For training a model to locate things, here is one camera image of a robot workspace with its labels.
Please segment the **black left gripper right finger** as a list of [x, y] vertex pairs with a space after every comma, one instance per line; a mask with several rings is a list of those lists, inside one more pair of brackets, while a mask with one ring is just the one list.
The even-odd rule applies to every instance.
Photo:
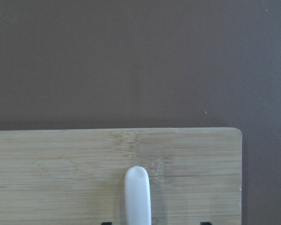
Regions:
[[209, 221], [203, 221], [203, 222], [200, 222], [200, 225], [212, 225], [212, 223]]

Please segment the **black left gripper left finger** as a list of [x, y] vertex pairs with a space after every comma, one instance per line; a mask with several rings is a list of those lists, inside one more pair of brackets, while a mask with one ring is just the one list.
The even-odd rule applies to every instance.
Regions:
[[101, 225], [112, 225], [112, 222], [102, 222]]

